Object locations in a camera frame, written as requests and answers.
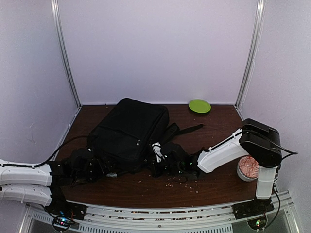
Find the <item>black student bag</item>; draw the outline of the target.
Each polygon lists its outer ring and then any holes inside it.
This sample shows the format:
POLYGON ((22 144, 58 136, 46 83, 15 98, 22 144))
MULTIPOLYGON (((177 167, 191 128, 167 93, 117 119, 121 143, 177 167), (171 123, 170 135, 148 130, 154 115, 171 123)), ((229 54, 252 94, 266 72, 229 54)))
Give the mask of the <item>black student bag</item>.
POLYGON ((169 121, 167 107, 123 98, 91 131, 87 147, 111 163, 110 173, 136 173, 147 167, 150 145, 162 138, 169 121))

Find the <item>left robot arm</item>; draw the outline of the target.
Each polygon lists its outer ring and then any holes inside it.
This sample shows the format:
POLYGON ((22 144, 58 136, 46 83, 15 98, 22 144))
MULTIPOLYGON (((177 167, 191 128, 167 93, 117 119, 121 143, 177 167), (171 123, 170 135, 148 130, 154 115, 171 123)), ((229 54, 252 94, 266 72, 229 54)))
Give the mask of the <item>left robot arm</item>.
POLYGON ((77 215, 85 209, 68 202, 63 186, 77 182, 91 183, 110 173, 111 163, 95 156, 91 149, 74 150, 60 161, 48 159, 40 164, 0 162, 0 198, 40 204, 46 210, 64 215, 77 215))

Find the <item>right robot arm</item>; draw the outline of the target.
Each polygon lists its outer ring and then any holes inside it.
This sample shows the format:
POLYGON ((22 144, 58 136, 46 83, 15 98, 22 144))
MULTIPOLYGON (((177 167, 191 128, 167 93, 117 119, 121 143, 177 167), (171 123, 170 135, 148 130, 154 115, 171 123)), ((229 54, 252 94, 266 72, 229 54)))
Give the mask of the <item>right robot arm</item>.
POLYGON ((202 127, 200 124, 181 130, 175 123, 169 126, 162 138, 150 145, 152 154, 145 161, 152 175, 159 177, 166 171, 172 175, 185 176, 188 180, 196 180, 202 173, 211 173, 237 158, 250 156, 259 166, 256 194, 251 201, 233 205, 235 218, 274 210, 271 195, 276 174, 285 159, 282 152, 287 152, 289 156, 295 154, 280 145, 279 132, 248 118, 225 140, 192 155, 187 154, 179 144, 171 142, 177 135, 191 133, 202 127))

